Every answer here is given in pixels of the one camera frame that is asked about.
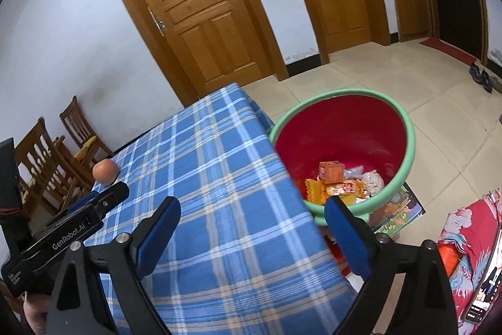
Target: red doormat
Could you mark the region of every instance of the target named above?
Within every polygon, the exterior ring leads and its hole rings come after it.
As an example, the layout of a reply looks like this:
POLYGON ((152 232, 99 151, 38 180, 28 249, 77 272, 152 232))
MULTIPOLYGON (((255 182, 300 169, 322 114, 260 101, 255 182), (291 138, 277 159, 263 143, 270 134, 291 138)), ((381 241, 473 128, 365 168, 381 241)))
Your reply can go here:
POLYGON ((442 51, 443 53, 446 53, 447 55, 454 57, 457 60, 460 60, 462 63, 465 63, 468 66, 470 66, 476 61, 476 57, 471 56, 466 52, 457 49, 456 47, 447 45, 446 43, 443 43, 436 37, 429 37, 428 39, 421 41, 420 44, 442 51))

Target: blue plaid tablecloth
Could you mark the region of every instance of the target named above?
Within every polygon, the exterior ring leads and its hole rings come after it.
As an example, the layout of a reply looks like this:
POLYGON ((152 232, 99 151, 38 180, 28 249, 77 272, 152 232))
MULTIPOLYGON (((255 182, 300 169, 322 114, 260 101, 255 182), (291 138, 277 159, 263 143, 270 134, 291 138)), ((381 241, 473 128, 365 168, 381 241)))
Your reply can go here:
MULTIPOLYGON (((232 84, 114 157, 131 194, 85 244, 131 232, 166 196, 179 199, 180 223, 143 280, 172 333, 332 333, 356 297, 269 143, 271 125, 232 84)), ((109 276, 102 281, 130 333, 109 276)))

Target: human hand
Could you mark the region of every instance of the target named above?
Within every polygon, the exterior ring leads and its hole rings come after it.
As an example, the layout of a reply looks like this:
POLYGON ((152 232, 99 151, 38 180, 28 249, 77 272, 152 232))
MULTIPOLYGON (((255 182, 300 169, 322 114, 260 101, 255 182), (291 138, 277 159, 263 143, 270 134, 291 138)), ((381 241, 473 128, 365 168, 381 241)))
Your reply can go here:
POLYGON ((48 295, 26 293, 23 304, 24 315, 35 335, 45 334, 50 299, 48 295))

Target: green bucket rim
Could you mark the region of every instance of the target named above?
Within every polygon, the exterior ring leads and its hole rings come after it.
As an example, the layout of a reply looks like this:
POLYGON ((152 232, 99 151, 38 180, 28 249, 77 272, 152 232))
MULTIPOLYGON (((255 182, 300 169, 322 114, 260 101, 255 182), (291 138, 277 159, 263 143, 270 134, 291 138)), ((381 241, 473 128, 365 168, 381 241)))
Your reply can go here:
MULTIPOLYGON (((272 146, 275 147, 275 141, 280 133, 280 131, 284 128, 284 126, 288 123, 288 121, 297 113, 304 110, 306 107, 322 100, 326 100, 328 98, 334 97, 342 97, 347 95, 362 95, 367 97, 376 98, 380 101, 385 102, 387 105, 392 107, 401 118, 403 125, 405 127, 406 132, 406 151, 401 166, 398 171, 391 179, 391 181, 383 187, 383 189, 378 192, 375 196, 370 199, 365 200, 361 203, 355 203, 353 205, 348 205, 348 209, 357 217, 362 217, 363 219, 367 219, 368 215, 375 210, 381 208, 383 205, 389 202, 390 198, 395 195, 395 193, 401 188, 403 183, 405 183, 406 178, 410 174, 411 167, 413 165, 413 160, 415 159, 415 131, 413 130, 413 124, 411 119, 408 117, 406 111, 401 107, 401 105, 396 102, 393 98, 389 97, 386 94, 380 93, 375 90, 368 90, 363 88, 347 88, 341 90, 329 91, 324 94, 320 94, 316 97, 312 97, 306 101, 301 102, 297 106, 290 109, 280 120, 274 125, 272 128, 272 132, 270 132, 269 140, 272 146)), ((304 200, 305 206, 307 209, 315 216, 314 220, 317 225, 327 226, 326 220, 324 219, 324 206, 315 205, 304 200)))

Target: pair of black shoes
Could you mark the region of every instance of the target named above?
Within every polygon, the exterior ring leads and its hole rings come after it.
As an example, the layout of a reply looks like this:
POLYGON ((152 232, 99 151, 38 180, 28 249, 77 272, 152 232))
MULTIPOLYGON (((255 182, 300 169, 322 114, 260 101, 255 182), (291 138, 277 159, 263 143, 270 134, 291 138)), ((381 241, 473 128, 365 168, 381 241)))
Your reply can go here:
POLYGON ((469 74, 477 84, 483 85, 483 88, 487 92, 491 93, 493 91, 494 88, 491 84, 490 76, 485 69, 483 69, 483 72, 481 73, 479 71, 479 67, 473 63, 469 69, 469 74))

